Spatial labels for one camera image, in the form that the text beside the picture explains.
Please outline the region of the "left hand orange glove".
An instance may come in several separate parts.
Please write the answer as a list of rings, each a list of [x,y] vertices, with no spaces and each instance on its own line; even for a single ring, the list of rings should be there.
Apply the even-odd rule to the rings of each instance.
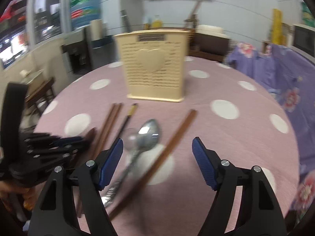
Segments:
[[[1,181],[1,201],[19,220],[26,220],[37,200],[36,187],[25,188],[14,181]]]

